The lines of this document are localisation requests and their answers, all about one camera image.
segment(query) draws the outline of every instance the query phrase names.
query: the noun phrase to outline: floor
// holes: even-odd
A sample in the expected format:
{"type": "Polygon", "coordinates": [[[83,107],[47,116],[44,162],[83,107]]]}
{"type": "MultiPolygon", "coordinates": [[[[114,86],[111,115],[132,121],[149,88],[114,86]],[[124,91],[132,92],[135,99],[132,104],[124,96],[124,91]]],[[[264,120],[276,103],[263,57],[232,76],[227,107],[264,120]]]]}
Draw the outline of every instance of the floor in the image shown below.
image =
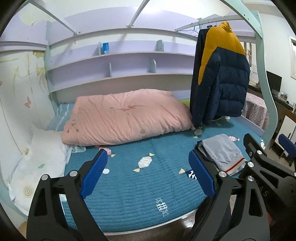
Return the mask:
{"type": "MultiPolygon", "coordinates": [[[[290,168],[291,170],[294,170],[294,164],[289,167],[289,164],[285,160],[285,158],[279,158],[279,152],[277,150],[269,149],[269,147],[266,147],[265,151],[270,159],[284,165],[285,167],[290,168]]],[[[231,196],[230,205],[232,208],[234,205],[234,201],[235,196],[231,196]]],[[[188,217],[174,221],[162,227],[132,234],[107,236],[107,238],[110,241],[180,241],[185,229],[188,227],[192,227],[193,224],[194,213],[189,215],[188,217]]],[[[26,223],[22,224],[19,230],[23,235],[25,235],[26,223]]]]}

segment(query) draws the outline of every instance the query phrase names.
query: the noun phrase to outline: gray pants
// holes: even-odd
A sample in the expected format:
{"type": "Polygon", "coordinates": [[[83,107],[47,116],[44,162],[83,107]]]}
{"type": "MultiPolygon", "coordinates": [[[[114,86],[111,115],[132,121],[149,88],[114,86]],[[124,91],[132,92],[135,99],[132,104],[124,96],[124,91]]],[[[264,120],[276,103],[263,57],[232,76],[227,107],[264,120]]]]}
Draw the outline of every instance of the gray pants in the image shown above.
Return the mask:
{"type": "Polygon", "coordinates": [[[210,161],[216,164],[219,171],[224,171],[230,176],[240,172],[245,166],[246,159],[226,134],[202,140],[198,149],[210,157],[210,161]]]}

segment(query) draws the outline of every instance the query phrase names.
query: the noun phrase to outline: white cabinet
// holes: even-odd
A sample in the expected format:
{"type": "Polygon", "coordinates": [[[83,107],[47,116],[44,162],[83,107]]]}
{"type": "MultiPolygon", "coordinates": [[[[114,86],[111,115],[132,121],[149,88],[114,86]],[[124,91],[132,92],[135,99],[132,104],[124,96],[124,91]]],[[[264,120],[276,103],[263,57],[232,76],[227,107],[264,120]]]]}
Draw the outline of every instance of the white cabinet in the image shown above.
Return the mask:
{"type": "Polygon", "coordinates": [[[276,137],[275,142],[284,150],[284,148],[279,144],[279,135],[284,134],[288,137],[293,143],[296,141],[296,123],[290,119],[289,117],[285,116],[283,124],[281,125],[281,129],[276,137]]]}

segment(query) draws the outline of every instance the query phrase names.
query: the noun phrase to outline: blue box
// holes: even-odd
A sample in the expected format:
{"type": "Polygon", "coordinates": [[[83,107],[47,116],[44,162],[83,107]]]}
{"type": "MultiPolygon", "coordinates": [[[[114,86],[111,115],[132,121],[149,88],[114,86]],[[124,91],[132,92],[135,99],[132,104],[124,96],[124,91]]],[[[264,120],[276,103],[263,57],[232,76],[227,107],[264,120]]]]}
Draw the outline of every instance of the blue box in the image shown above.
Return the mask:
{"type": "Polygon", "coordinates": [[[103,43],[102,54],[108,54],[108,53],[109,53],[109,43],[103,43]]]}

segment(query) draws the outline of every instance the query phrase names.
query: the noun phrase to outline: blue pillow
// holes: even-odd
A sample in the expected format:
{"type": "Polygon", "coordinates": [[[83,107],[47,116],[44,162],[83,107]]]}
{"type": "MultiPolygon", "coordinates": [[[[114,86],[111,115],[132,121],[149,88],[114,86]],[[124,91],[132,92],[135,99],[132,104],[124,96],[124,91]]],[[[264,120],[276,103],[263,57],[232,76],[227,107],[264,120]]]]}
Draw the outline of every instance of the blue pillow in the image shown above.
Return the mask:
{"type": "Polygon", "coordinates": [[[57,108],[57,115],[49,123],[48,131],[63,131],[64,125],[70,119],[74,103],[60,104],[57,108]]]}

